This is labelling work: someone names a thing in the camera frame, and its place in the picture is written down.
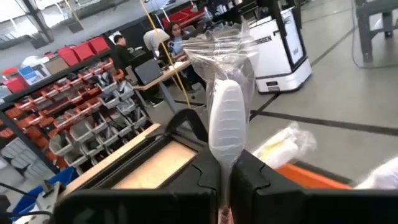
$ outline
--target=gray machine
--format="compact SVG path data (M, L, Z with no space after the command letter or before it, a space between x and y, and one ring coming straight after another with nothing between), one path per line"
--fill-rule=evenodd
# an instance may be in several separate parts
M398 29L397 22L392 21L392 11L398 9L398 0L355 0L355 5L363 60L372 62L373 37L384 32L384 36L390 38L394 34L394 29ZM383 27L371 30L369 17L379 13L382 14Z

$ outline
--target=blue bin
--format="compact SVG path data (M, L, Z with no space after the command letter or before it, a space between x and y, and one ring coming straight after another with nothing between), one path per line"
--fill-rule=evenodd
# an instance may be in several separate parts
M74 179L77 178L77 173L74 167L68 167L64 169L63 171L59 172L57 175L53 176L51 179L49 179L50 184L55 184L57 182L61 182L64 185L68 185L70 182L72 182ZM43 187L41 185L37 186L36 188L32 189L30 192L28 192L31 195L34 195L36 197L39 196L40 193L43 192ZM35 200L28 197L28 196L23 196L17 206L13 209L13 213L27 213L31 211L34 208L35 205Z

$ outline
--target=woman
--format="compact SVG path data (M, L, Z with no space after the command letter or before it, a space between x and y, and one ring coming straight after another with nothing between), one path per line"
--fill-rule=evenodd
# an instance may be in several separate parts
M189 35L185 35L184 37L181 35L180 25L174 21L171 21L166 28L166 33L170 36L170 40L167 43L167 47L169 48L169 52L173 59L181 60L186 57L185 52L183 51L182 40L189 39L190 37L197 35L199 30L197 29L195 32L189 33ZM195 72L192 65L184 69L184 72L187 74L187 78L190 83L194 84L199 82L202 87L206 90L206 82L200 78L200 76Z

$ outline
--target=black hair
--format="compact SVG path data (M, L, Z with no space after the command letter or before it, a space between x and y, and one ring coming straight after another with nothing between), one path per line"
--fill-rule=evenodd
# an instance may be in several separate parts
M120 39L124 38L122 35L118 34L113 37L113 42L117 44Z
M178 22L175 21L170 21L169 25L166 27L166 33L170 36L171 39L174 39L174 35L173 35L173 26L177 24L178 26L180 26L180 24L178 24Z

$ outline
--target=gray floor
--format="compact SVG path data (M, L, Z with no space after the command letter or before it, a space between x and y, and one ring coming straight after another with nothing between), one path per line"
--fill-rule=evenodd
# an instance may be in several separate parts
M368 70L358 68L351 58L354 39L355 61L363 66L357 30L353 29L351 3L344 0L316 0L302 11L303 38L308 56L313 63L312 77L303 88L282 94L264 111L289 114L304 118L389 128L390 134L363 130L299 123L311 131L318 147L302 160L358 180L386 159L398 155L398 67ZM373 24L377 16L371 19ZM398 33L391 40L382 34L373 40L372 66L398 63ZM175 99L184 101L183 95L172 90ZM255 93L251 109L257 110L273 95ZM192 102L204 103L205 94ZM171 117L167 105L150 109L153 120L166 123ZM197 109L207 124L207 111ZM256 116L249 124L247 149L252 149L292 120Z

